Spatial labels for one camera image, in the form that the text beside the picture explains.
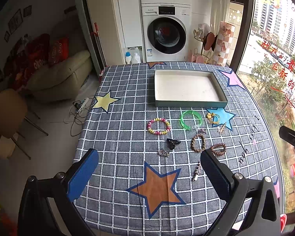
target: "pink star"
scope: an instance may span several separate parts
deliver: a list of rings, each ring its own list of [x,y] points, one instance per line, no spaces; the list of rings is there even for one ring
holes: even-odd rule
[[[233,70],[231,71],[231,73],[227,73],[223,71],[220,71],[220,72],[228,78],[228,82],[227,82],[228,87],[237,86],[237,87],[242,87],[244,90],[246,90],[244,85],[238,79],[237,75],[234,73]]]

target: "sofa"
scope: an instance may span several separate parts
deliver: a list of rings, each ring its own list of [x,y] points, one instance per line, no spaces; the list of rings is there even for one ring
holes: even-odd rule
[[[77,15],[58,23],[50,33],[50,45],[68,38],[68,58],[53,66],[41,66],[30,77],[26,89],[40,102],[73,99],[93,68]]]

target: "tablecloth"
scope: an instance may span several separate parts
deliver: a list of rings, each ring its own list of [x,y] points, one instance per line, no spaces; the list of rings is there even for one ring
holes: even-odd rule
[[[80,160],[89,148],[99,152],[98,167],[75,200],[87,224],[119,235],[197,235],[208,229],[225,205],[203,171],[192,181],[201,155],[190,146],[197,132],[183,130],[179,121],[186,110],[195,110],[202,118],[209,110],[156,108],[155,68],[214,72],[228,100],[224,112],[229,115],[231,130],[225,129],[221,136],[215,125],[203,119],[201,127],[208,131],[203,133],[206,146],[225,143],[226,155],[218,159],[234,173],[252,179],[270,176],[276,187],[280,186],[282,206],[282,173],[271,134],[249,91],[231,69],[188,62],[118,65],[104,70],[74,158]],[[170,122],[168,134],[157,136],[147,131],[147,123],[156,117]],[[186,115],[185,122],[196,124],[191,115]],[[157,127],[166,128],[160,122],[152,125]],[[182,143],[171,151],[167,138]],[[170,151],[170,156],[159,156],[160,149]],[[147,173],[160,180],[162,176],[171,178],[172,201],[154,207],[151,200],[135,194],[136,187],[149,180]],[[247,199],[237,221],[243,220],[249,203]]]

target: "power strip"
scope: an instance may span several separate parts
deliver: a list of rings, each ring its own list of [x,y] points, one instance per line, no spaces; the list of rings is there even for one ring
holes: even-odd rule
[[[79,109],[79,112],[78,112],[78,113],[81,113],[81,112],[82,112],[82,108],[85,108],[85,107],[87,106],[87,102],[88,102],[89,100],[90,100],[89,98],[85,98],[85,99],[82,101],[81,108]]]

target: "green bangle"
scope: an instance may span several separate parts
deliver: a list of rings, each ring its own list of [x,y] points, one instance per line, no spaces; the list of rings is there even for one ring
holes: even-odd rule
[[[188,125],[186,125],[186,124],[184,123],[184,115],[185,115],[186,113],[191,113],[192,115],[196,116],[196,117],[199,119],[199,122],[200,122],[198,125],[199,125],[199,126],[202,125],[202,117],[201,117],[201,115],[200,115],[198,112],[196,112],[196,111],[188,110],[188,111],[186,111],[186,112],[183,112],[183,114],[182,114],[181,117],[180,117],[180,123],[181,123],[182,127],[183,127],[185,130],[192,130],[192,128],[191,128],[190,126],[188,126]]]

